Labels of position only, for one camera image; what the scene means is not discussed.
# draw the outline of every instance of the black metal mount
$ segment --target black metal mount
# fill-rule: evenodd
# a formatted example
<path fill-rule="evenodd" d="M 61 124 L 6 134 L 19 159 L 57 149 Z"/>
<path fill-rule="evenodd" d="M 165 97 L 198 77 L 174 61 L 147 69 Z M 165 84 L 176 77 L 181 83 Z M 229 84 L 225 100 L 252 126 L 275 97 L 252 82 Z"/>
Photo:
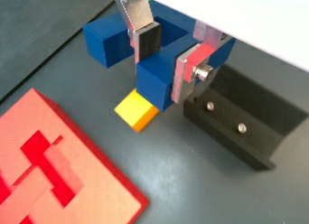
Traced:
<path fill-rule="evenodd" d="M 308 117 L 229 66 L 221 67 L 202 96 L 185 102 L 184 113 L 257 171 L 276 167 L 269 158 Z"/>

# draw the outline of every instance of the red puzzle board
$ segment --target red puzzle board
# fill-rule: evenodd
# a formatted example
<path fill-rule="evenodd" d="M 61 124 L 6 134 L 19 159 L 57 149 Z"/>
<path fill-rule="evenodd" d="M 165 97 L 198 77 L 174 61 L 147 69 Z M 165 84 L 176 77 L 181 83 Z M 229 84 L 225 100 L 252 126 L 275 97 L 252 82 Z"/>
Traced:
<path fill-rule="evenodd" d="M 0 223 L 133 223 L 149 204 L 35 89 L 0 117 Z"/>

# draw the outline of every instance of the blue block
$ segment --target blue block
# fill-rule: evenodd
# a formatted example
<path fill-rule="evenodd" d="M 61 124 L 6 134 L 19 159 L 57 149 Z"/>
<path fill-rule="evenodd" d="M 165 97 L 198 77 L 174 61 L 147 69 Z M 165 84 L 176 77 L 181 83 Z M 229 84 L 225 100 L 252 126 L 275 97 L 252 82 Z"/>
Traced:
<path fill-rule="evenodd" d="M 154 20 L 162 25 L 162 50 L 137 64 L 137 89 L 141 95 L 165 111 L 170 98 L 176 60 L 198 42 L 193 39 L 196 21 L 185 14 L 151 1 Z M 83 26 L 89 53 L 109 68 L 134 53 L 127 26 L 121 14 L 110 15 Z M 212 55 L 217 68 L 229 57 L 236 40 L 232 39 Z"/>
<path fill-rule="evenodd" d="M 188 33 L 192 33 L 194 20 L 169 7 L 151 1 L 154 20 L 162 25 L 162 47 L 166 47 Z M 106 68 L 133 55 L 129 28 L 121 13 L 87 23 L 83 26 L 85 39 L 90 55 Z"/>
<path fill-rule="evenodd" d="M 232 38 L 228 41 L 228 43 L 222 47 L 220 47 L 218 50 L 212 54 L 209 58 L 209 65 L 214 69 L 217 69 L 226 62 L 234 43 L 236 43 L 236 39 Z"/>
<path fill-rule="evenodd" d="M 133 55 L 127 25 L 121 14 L 113 14 L 83 26 L 90 55 L 106 68 Z"/>
<path fill-rule="evenodd" d="M 189 33 L 137 64 L 138 92 L 161 111 L 165 111 L 173 104 L 170 95 L 176 59 L 196 43 L 197 40 Z"/>

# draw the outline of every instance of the screw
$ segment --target screw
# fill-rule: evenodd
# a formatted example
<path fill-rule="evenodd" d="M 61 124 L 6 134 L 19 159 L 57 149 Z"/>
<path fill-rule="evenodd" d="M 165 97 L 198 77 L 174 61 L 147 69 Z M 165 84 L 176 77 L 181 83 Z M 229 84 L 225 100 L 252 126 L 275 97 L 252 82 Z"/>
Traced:
<path fill-rule="evenodd" d="M 210 80 L 213 77 L 213 70 L 214 68 L 212 66 L 209 66 L 206 63 L 202 63 L 193 70 L 194 77 L 201 81 Z"/>
<path fill-rule="evenodd" d="M 244 134 L 246 132 L 246 125 L 244 123 L 238 124 L 238 132 Z"/>
<path fill-rule="evenodd" d="M 216 109 L 216 104 L 213 102 L 208 102 L 208 110 L 213 111 Z"/>

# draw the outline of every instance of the gray table surface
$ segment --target gray table surface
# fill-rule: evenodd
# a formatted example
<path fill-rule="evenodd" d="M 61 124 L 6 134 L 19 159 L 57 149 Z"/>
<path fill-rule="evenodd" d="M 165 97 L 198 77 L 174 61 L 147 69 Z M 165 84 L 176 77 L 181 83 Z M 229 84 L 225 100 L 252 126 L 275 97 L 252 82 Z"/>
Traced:
<path fill-rule="evenodd" d="M 0 0 L 0 101 L 113 0 Z"/>
<path fill-rule="evenodd" d="M 106 14 L 117 11 L 113 6 Z M 309 74 L 238 42 L 229 64 L 309 111 Z M 182 105 L 137 134 L 114 112 L 134 89 L 134 60 L 110 70 L 89 56 L 83 34 L 0 106 L 0 115 L 30 88 L 65 109 L 150 199 L 137 223 L 309 223 L 309 122 L 288 136 L 257 173 L 184 117 Z M 204 90 L 200 85 L 197 93 Z"/>

